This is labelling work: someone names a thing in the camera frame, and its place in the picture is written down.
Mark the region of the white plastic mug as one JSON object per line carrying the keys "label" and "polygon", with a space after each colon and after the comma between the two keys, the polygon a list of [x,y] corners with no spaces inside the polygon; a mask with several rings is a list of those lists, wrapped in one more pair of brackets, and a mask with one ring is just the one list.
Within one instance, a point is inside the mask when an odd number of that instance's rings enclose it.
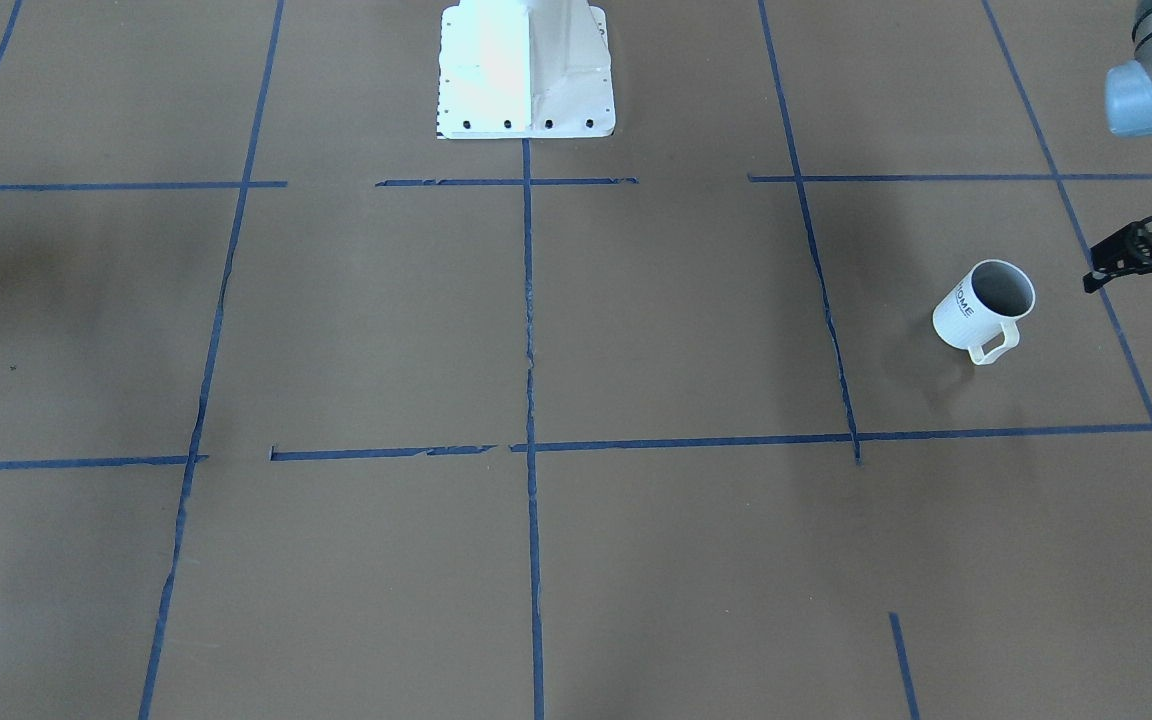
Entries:
{"label": "white plastic mug", "polygon": [[983,260],[934,306],[933,329],[973,365],[988,366],[1020,346],[1020,320],[1032,313],[1036,300],[1036,287],[1020,266]]}

